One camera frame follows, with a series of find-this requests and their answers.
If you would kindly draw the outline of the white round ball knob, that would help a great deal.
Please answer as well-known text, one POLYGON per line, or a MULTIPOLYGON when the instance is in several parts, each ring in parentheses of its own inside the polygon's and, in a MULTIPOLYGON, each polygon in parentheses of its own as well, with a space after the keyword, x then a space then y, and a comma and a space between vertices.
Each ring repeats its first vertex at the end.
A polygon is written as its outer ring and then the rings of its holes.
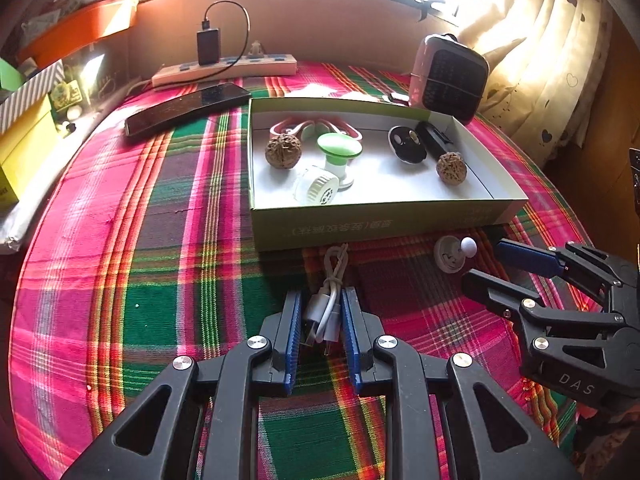
POLYGON ((452 235, 439 237, 434 245, 436 266, 444 273, 460 272, 469 258, 477 254, 477 244, 472 237, 457 238, 452 235))

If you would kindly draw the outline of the light brown pitted walnut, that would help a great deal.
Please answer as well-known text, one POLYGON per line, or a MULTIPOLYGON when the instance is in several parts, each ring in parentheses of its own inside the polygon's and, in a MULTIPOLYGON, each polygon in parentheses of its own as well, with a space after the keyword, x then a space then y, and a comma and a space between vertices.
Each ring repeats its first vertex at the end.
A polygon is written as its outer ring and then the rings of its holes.
POLYGON ((442 154, 436 162, 439 179, 446 185, 460 185, 466 179, 466 165, 457 152, 442 154))

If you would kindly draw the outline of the black oval three-button device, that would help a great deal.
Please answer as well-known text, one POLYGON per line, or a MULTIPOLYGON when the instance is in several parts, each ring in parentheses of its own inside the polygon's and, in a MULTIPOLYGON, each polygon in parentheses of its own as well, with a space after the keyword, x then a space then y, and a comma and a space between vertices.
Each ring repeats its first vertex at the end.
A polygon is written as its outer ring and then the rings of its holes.
POLYGON ((402 162, 409 165, 419 165, 427 156, 425 146, 416 132, 405 126, 395 126, 388 132, 388 142, 394 154, 402 162))

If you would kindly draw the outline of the brown wrinkled walnut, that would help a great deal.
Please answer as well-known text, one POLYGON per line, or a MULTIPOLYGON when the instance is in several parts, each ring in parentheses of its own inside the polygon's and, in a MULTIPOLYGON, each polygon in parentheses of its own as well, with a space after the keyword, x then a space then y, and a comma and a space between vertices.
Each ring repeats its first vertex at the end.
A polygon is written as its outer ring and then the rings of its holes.
POLYGON ((276 169, 292 169, 302 157, 303 150, 299 138, 295 134, 280 134, 270 139, 265 148, 265 159, 276 169))

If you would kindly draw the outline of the pink plastic clip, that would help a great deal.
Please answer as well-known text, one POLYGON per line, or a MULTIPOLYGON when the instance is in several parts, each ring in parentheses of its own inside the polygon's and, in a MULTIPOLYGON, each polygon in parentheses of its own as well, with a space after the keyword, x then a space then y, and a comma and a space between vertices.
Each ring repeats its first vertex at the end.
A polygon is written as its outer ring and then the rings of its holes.
POLYGON ((314 121, 314 132, 317 136, 322 136, 326 133, 339 133, 344 136, 349 136, 360 142, 362 140, 362 134, 359 130, 349 125, 348 122, 344 122, 340 118, 318 118, 314 121))

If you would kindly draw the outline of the black clear bike light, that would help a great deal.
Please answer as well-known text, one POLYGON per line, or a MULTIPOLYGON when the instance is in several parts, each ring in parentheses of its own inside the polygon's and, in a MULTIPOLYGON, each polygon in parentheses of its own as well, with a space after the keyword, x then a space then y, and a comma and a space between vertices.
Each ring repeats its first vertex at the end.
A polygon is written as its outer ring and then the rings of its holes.
POLYGON ((419 122, 416 125, 416 135, 424 145, 427 153, 435 160, 439 160, 447 153, 457 153, 458 151, 448 136, 430 122, 419 122))

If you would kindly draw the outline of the green white cardboard box tray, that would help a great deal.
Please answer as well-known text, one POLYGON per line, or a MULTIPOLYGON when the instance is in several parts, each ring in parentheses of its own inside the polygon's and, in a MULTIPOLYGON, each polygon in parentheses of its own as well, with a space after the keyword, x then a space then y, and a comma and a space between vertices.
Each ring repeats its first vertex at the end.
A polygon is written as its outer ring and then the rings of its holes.
POLYGON ((260 252, 359 242, 376 238, 492 226, 512 220, 528 197, 506 167, 476 134, 448 115, 406 106, 341 99, 254 99, 248 109, 247 171, 250 221, 260 252), (310 166, 324 169, 318 136, 302 144, 292 169, 276 169, 265 159, 269 129, 286 118, 340 118, 362 134, 362 153, 347 166, 354 179, 331 203, 304 206, 294 197, 298 175, 310 166), (388 132, 395 126, 416 131, 430 122, 457 148, 466 165, 460 185, 446 185, 427 153, 422 164, 396 157, 388 132))

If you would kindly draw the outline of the cream heart pattern curtain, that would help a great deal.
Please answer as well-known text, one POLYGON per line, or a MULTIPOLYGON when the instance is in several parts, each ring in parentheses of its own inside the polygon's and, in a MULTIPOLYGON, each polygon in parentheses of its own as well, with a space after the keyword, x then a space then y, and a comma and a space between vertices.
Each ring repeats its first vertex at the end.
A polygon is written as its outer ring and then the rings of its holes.
POLYGON ((582 144, 611 42, 606 0, 463 0, 458 39, 484 56, 478 111, 544 166, 582 144))

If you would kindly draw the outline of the pink clip with green pad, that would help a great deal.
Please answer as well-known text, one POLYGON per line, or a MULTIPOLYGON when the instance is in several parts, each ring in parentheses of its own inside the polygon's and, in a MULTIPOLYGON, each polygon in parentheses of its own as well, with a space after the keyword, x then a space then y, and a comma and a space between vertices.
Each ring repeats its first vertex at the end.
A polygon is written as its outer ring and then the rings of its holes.
POLYGON ((300 142, 315 139, 318 136, 316 122, 312 119, 286 118, 269 129, 269 139, 278 140, 280 136, 296 136, 300 142))

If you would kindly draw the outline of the black smartphone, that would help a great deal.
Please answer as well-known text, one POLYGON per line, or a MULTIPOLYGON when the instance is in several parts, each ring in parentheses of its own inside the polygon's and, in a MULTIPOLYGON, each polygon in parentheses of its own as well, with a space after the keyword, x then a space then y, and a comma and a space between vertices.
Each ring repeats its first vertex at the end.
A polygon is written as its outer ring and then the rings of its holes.
POLYGON ((156 104, 126 119, 127 140, 155 136, 192 119, 223 113, 250 102, 252 95, 237 84, 226 82, 156 104))

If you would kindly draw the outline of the white plug on strip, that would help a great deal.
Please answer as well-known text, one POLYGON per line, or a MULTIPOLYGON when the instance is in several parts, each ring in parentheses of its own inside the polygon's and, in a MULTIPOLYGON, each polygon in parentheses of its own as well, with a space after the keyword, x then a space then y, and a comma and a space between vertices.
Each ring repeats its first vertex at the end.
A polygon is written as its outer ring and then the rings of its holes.
POLYGON ((264 58, 266 56, 264 47, 259 40, 255 40, 252 42, 250 48, 247 51, 247 56, 249 58, 264 58))

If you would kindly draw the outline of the yellow cardboard box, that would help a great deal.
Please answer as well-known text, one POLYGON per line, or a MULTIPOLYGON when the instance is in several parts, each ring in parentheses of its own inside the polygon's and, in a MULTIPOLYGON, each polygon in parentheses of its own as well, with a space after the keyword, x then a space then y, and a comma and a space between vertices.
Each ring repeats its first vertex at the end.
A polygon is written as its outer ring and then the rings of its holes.
POLYGON ((1 135, 0 205, 17 204, 60 136, 45 94, 1 135))

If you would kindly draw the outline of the black charger adapter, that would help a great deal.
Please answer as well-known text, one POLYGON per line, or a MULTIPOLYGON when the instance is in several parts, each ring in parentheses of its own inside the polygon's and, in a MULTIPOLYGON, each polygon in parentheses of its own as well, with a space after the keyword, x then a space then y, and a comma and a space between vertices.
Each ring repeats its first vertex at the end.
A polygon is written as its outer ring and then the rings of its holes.
POLYGON ((196 53, 201 66, 214 65, 220 61, 220 32, 210 26, 206 18, 196 33, 196 53))

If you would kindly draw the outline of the striped green gift box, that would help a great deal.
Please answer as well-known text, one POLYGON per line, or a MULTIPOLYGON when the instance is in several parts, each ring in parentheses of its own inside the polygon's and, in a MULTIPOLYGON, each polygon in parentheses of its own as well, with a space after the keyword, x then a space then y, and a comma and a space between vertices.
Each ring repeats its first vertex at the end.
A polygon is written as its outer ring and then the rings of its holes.
POLYGON ((0 132, 5 133, 14 122, 20 118, 26 110, 48 94, 57 84, 64 79, 64 65, 62 60, 57 60, 50 66, 40 70, 32 78, 12 92, 0 107, 0 132))

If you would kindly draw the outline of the orange storage box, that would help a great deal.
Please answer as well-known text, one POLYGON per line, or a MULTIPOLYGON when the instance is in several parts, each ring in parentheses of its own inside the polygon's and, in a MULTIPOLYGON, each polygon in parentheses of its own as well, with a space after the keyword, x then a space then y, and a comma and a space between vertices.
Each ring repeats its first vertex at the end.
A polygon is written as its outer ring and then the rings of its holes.
POLYGON ((103 0, 73 12, 17 53, 17 62, 31 58, 39 68, 67 58, 89 44, 123 32, 136 20, 139 0, 103 0))

